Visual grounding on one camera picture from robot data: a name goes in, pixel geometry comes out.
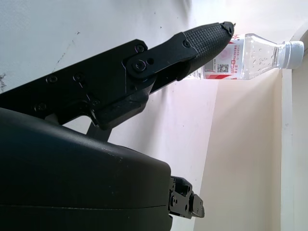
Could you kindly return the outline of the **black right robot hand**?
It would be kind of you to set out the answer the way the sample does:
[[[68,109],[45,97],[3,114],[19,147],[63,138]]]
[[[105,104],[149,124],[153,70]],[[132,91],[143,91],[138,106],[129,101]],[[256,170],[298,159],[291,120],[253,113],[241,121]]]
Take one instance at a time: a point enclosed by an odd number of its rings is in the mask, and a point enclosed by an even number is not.
[[[147,48],[133,40],[0,95],[3,231],[168,231],[203,218],[203,200],[167,163],[64,125],[96,130],[141,113],[150,94],[216,57],[231,22],[199,26]]]

